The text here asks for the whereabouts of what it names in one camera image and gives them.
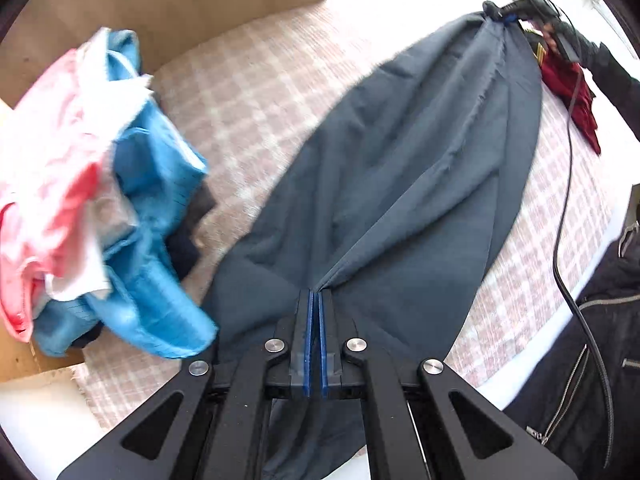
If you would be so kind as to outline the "person's right forearm dark sleeve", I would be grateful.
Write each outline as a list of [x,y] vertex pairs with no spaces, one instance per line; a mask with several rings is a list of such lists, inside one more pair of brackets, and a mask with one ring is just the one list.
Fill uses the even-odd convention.
[[640,87],[616,61],[605,44],[594,44],[570,24],[558,21],[554,25],[579,54],[579,64],[590,71],[593,81],[623,117],[636,138],[640,133]]

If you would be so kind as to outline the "person's right hand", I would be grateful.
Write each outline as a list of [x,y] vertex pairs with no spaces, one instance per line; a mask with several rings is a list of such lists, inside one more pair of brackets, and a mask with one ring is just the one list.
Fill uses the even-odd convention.
[[561,20],[555,18],[554,20],[545,22],[542,24],[540,21],[533,21],[533,31],[539,32],[544,36],[544,41],[547,44],[548,52],[552,51],[556,56],[562,54],[558,42],[556,41],[556,31],[563,28],[564,23]]

